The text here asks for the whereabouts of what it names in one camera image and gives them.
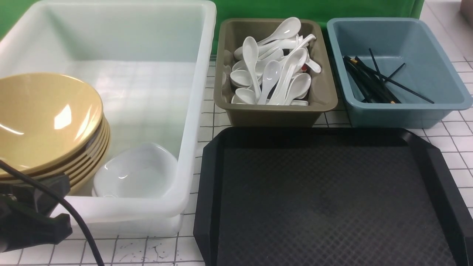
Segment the green wall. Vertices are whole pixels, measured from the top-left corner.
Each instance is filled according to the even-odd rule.
[[[0,0],[0,38],[21,15],[39,0]],[[220,24],[227,18],[298,17],[319,22],[322,27],[335,17],[419,18],[424,0],[213,0],[217,5],[216,51]]]

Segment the chopsticks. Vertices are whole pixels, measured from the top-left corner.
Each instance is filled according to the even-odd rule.
[[[344,56],[343,57],[343,60],[345,62],[345,67],[347,68],[347,71],[348,71],[348,67],[347,67],[347,63],[349,63],[350,65],[352,65],[353,67],[355,67],[358,72],[355,72],[353,70],[351,71],[348,71],[351,75],[351,77],[353,78],[353,80],[355,81],[355,83],[357,84],[358,88],[360,89],[361,93],[363,94],[363,91],[364,90],[365,92],[369,91],[371,92],[371,95],[377,95],[378,97],[378,100],[377,102],[378,103],[391,103],[391,104],[397,104],[397,103],[401,103],[400,100],[386,87],[386,82],[390,82],[398,87],[400,87],[401,89],[429,102],[429,103],[434,103],[432,100],[430,100],[429,98],[409,89],[408,87],[400,84],[399,82],[396,82],[394,80],[392,80],[392,77],[403,67],[405,66],[406,64],[403,63],[401,66],[399,66],[391,75],[389,75],[389,77],[383,75],[380,71],[379,71],[379,67],[378,67],[378,64],[375,60],[375,57],[373,55],[373,52],[371,49],[369,49],[369,53],[371,55],[371,58],[373,60],[373,63],[375,65],[375,69],[372,69],[370,67],[368,67],[359,57],[355,56],[355,58],[350,58],[348,56]],[[360,79],[363,79],[362,75],[366,75],[369,77],[369,79],[372,81],[372,82],[365,82],[363,84],[363,82],[360,82],[359,84],[356,82],[355,80],[355,76],[357,76],[357,79],[360,80]],[[366,102],[372,102],[372,99],[367,99],[365,94],[363,94],[363,96],[365,97],[365,101]]]

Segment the white tiled countertop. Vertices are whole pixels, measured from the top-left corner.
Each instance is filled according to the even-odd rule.
[[[421,20],[429,25],[473,95],[473,29],[460,17],[459,5],[460,2],[456,0],[428,1],[424,4]],[[215,62],[210,62],[207,76],[193,185],[181,231],[176,237],[163,239],[131,239],[120,236],[98,238],[96,242],[106,264],[204,266],[192,236],[202,149],[214,136],[230,126],[225,111],[218,108],[212,100]],[[351,127],[344,104],[340,102],[334,111],[321,116],[314,127]],[[454,111],[433,128],[412,131],[442,151],[460,193],[473,215],[473,108]],[[74,238],[74,235],[56,246],[42,245],[0,254],[0,265],[94,264],[85,239]]]

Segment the white plastic bin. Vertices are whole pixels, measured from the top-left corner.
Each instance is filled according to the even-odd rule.
[[[112,128],[109,158],[141,142],[158,143],[178,158],[171,188],[157,199],[67,196],[92,232],[164,237],[179,231],[215,16],[215,5],[202,0],[44,0],[0,42],[0,77],[52,71],[97,89]],[[82,194],[90,195],[90,184]],[[67,212],[59,206],[52,216],[59,213]]]

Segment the cable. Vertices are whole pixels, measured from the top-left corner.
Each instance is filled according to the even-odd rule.
[[[92,250],[92,254],[94,255],[95,261],[97,262],[97,266],[104,266],[104,261],[102,260],[102,257],[100,256],[100,252],[98,251],[97,244],[95,243],[94,238],[92,237],[92,234],[90,233],[86,223],[82,219],[82,217],[79,215],[79,213],[72,207],[72,205],[67,202],[64,198],[60,197],[57,195],[53,190],[48,188],[47,186],[41,184],[40,182],[32,179],[31,177],[23,174],[22,172],[14,169],[10,165],[6,164],[4,161],[0,160],[0,168],[4,170],[5,172],[9,173],[15,178],[20,179],[21,181],[41,190],[57,202],[61,204],[71,215],[72,217],[77,221],[77,224],[79,225],[80,229],[84,233],[84,236],[86,237],[87,242],[89,243],[90,249]]]

